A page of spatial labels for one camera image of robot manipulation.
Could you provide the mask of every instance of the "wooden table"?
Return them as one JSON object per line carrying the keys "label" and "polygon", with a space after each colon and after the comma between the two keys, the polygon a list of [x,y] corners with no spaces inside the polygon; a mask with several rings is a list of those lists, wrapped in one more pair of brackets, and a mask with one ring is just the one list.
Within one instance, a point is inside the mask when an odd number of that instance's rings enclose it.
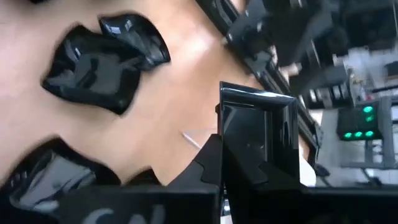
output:
{"label": "wooden table", "polygon": [[[170,65],[143,74],[131,109],[119,117],[44,91],[40,78],[65,29],[78,21],[99,30],[97,15],[118,11],[146,15],[172,57]],[[168,184],[198,152],[181,132],[216,124],[219,81],[260,88],[220,44],[222,36],[193,0],[51,0],[38,6],[6,0],[0,2],[0,29],[2,179],[34,145],[58,134],[123,181],[152,167]]]}

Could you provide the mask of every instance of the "glossy black plastic piece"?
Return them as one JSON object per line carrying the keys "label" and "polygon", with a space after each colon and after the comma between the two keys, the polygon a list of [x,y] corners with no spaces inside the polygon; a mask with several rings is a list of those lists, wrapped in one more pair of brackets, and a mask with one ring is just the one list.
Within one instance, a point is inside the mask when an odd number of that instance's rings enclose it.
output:
{"label": "glossy black plastic piece", "polygon": [[346,5],[346,10],[342,11],[342,26],[350,48],[370,48],[380,42],[396,40],[398,33],[395,1],[351,1]]}
{"label": "glossy black plastic piece", "polygon": [[154,170],[150,169],[136,175],[126,185],[137,186],[137,185],[162,185],[162,184],[159,182],[158,178],[156,177]]}
{"label": "glossy black plastic piece", "polygon": [[212,134],[188,167],[168,187],[215,185],[223,191],[221,168],[223,145],[218,134]]}
{"label": "glossy black plastic piece", "polygon": [[[393,106],[398,105],[398,96],[382,96],[376,100],[358,102],[353,111],[342,111],[344,113],[339,114],[338,125],[336,133],[341,139],[344,139],[344,131],[373,131],[374,137],[380,139],[382,136],[382,151],[381,161],[374,159],[374,144],[371,139],[365,137],[358,138],[359,140],[365,140],[364,155],[365,160],[360,162],[349,161],[341,163],[341,167],[355,168],[355,169],[379,169],[379,170],[391,170],[397,169],[397,159],[394,144],[394,132],[393,132],[393,121],[392,121],[392,110]],[[372,106],[374,109],[370,112],[370,116],[374,116],[370,122],[366,122],[366,118],[369,115],[363,113],[363,109],[366,106]]]}
{"label": "glossy black plastic piece", "polygon": [[219,119],[233,222],[250,223],[261,192],[301,186],[297,100],[221,82]]}
{"label": "glossy black plastic piece", "polygon": [[140,50],[146,60],[141,70],[152,70],[156,66],[170,62],[170,53],[160,32],[148,18],[140,14],[125,13],[99,18],[102,33],[116,37]]}
{"label": "glossy black plastic piece", "polygon": [[139,86],[143,61],[129,44],[77,25],[56,49],[42,87],[64,100],[123,114]]}
{"label": "glossy black plastic piece", "polygon": [[344,65],[301,70],[290,77],[295,96],[302,96],[308,110],[351,108],[357,95],[351,91],[350,77]]}
{"label": "glossy black plastic piece", "polygon": [[339,187],[304,188],[298,197],[279,197],[284,199],[283,201],[279,200],[281,203],[275,204],[280,209],[279,213],[296,210],[296,214],[300,215],[282,218],[274,216],[274,222],[271,223],[393,224],[396,222],[394,220],[396,215],[391,212],[394,202],[398,199],[396,190]]}
{"label": "glossy black plastic piece", "polygon": [[215,224],[217,194],[215,186],[88,187],[62,200],[58,215],[61,224]]}
{"label": "glossy black plastic piece", "polygon": [[2,215],[13,223],[31,217],[52,223],[62,198],[76,189],[92,185],[120,185],[108,167],[91,161],[60,138],[51,139],[32,151],[14,169],[1,189]]}

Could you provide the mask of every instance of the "green indicator light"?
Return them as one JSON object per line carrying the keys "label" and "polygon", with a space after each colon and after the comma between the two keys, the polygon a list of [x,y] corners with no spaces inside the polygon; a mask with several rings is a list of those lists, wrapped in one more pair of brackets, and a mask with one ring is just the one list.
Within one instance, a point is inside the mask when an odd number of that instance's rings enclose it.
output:
{"label": "green indicator light", "polygon": [[358,131],[357,133],[355,133],[355,137],[359,138],[361,136],[362,136],[362,132],[361,131]]}
{"label": "green indicator light", "polygon": [[372,137],[373,136],[373,131],[368,131],[365,133],[366,137]]}
{"label": "green indicator light", "polygon": [[372,110],[373,110],[373,107],[372,107],[372,106],[367,106],[367,107],[363,108],[363,111],[364,111],[365,113],[370,113],[370,112],[372,112]]}
{"label": "green indicator light", "polygon": [[374,120],[374,116],[373,115],[366,117],[366,122],[370,122],[370,121],[373,121],[373,120]]}
{"label": "green indicator light", "polygon": [[351,138],[351,137],[353,137],[353,133],[346,133],[344,135],[344,138]]}

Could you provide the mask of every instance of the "black plastic part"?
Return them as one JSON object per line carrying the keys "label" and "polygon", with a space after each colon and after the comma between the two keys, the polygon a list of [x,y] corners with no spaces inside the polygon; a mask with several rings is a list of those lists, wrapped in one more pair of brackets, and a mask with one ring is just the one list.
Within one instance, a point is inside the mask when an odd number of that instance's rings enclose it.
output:
{"label": "black plastic part", "polygon": [[298,75],[289,77],[290,89],[295,96],[306,94],[309,90],[329,88],[346,82],[348,75],[344,65],[301,70]]}
{"label": "black plastic part", "polygon": [[[258,0],[250,0],[250,4],[257,6],[254,1]],[[227,37],[229,43],[229,49],[237,56],[237,58],[242,62],[242,64],[249,70],[250,73],[256,76],[258,82],[262,85],[262,87],[267,91],[273,91],[275,93],[280,93],[283,95],[292,95],[290,92],[289,84],[277,68],[274,62],[272,62],[272,55],[268,55],[267,51],[264,50],[266,46],[262,46],[260,48],[260,52],[258,54],[259,57],[254,57],[253,55],[248,55],[247,51],[242,51],[240,49],[244,49],[242,46],[250,46],[251,44],[241,41],[242,38],[237,36],[232,36],[232,41],[228,39],[229,30],[252,30],[253,24],[250,23],[242,23],[235,24],[239,17],[245,17],[245,14],[239,15],[236,8],[233,6],[230,0],[196,0],[198,5],[202,8],[202,10],[206,13],[212,23],[216,26],[216,28]],[[251,14],[258,15],[256,12],[248,11],[249,16]],[[243,19],[243,21],[250,22],[250,19]],[[312,119],[309,115],[308,111],[304,108],[301,103],[297,103],[298,107],[298,131],[303,140],[307,143],[310,148],[310,157],[312,160],[310,161],[310,165],[315,165],[315,160],[317,158],[318,150],[320,148],[320,144],[322,143],[319,136],[320,134],[319,125]]]}
{"label": "black plastic part", "polygon": [[145,56],[141,70],[149,71],[170,62],[170,53],[155,25],[140,14],[125,13],[117,16],[99,18],[102,33],[125,41],[131,47],[140,50]]}
{"label": "black plastic part", "polygon": [[221,137],[212,134],[188,167],[168,187],[199,187],[210,184],[218,186],[222,192],[222,152]]}
{"label": "black plastic part", "polygon": [[294,8],[272,16],[267,22],[281,67],[300,62],[312,41],[333,28],[331,11],[311,7]]}
{"label": "black plastic part", "polygon": [[389,85],[389,86],[384,86],[380,88],[374,88],[370,90],[371,93],[380,93],[382,91],[389,91],[389,90],[396,90],[398,88],[398,85]]}
{"label": "black plastic part", "polygon": [[229,28],[238,18],[238,11],[230,0],[197,0],[219,32],[226,36]]}
{"label": "black plastic part", "polygon": [[62,139],[54,138],[25,157],[3,185],[1,218],[10,223],[26,220],[54,223],[61,199],[76,189],[120,184],[111,169],[83,157]]}
{"label": "black plastic part", "polygon": [[77,25],[55,51],[42,87],[64,100],[123,114],[138,88],[144,58],[129,44]]}
{"label": "black plastic part", "polygon": [[[373,110],[365,113],[363,109],[371,106]],[[383,108],[379,101],[364,102],[355,108],[338,110],[338,120],[336,134],[342,141],[366,141],[374,139],[383,139],[383,123],[382,120],[388,119],[384,117],[382,112],[387,108]],[[358,131],[362,132],[362,136],[354,137]],[[367,137],[365,132],[372,131],[373,136]],[[352,133],[353,136],[346,138],[346,133]]]}
{"label": "black plastic part", "polygon": [[126,185],[128,186],[136,186],[136,185],[162,185],[157,179],[155,172],[150,169],[146,170],[133,179],[131,179]]}
{"label": "black plastic part", "polygon": [[393,79],[398,75],[398,61],[388,63],[384,66],[384,69],[387,70],[387,78]]}
{"label": "black plastic part", "polygon": [[[243,167],[266,161],[300,180],[295,98],[220,82],[220,105],[223,145]],[[245,171],[251,182],[267,182],[259,170]]]}
{"label": "black plastic part", "polygon": [[227,36],[228,46],[242,56],[241,60],[255,73],[261,73],[264,67],[271,61],[272,54],[269,50],[272,45],[267,41],[268,33],[265,30],[267,23],[262,18],[269,15],[262,1],[249,1],[246,6],[249,14],[240,15],[229,28]]}
{"label": "black plastic part", "polygon": [[291,0],[262,0],[264,7],[272,14],[278,14],[281,12],[286,12],[291,10],[292,1]]}
{"label": "black plastic part", "polygon": [[87,187],[64,198],[60,224],[220,222],[218,188]]}

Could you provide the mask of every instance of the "black machine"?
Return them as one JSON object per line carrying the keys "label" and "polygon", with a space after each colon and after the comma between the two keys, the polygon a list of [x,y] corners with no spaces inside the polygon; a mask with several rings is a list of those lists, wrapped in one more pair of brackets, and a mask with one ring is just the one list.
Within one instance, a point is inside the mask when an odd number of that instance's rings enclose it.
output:
{"label": "black machine", "polygon": [[[356,104],[353,71],[335,65],[333,56],[358,47],[391,49],[397,37],[397,3],[391,0],[249,0],[241,14],[230,0],[197,3],[265,90],[302,96],[310,110]],[[291,64],[300,64],[301,70],[290,77],[289,86],[279,67]],[[306,108],[298,104],[298,130],[316,151],[322,132]]]}
{"label": "black machine", "polygon": [[121,187],[107,167],[55,138],[1,189],[2,223],[213,224],[225,198],[234,224],[395,223],[394,189],[300,184],[295,98],[223,82],[220,97],[219,133],[168,186]]}

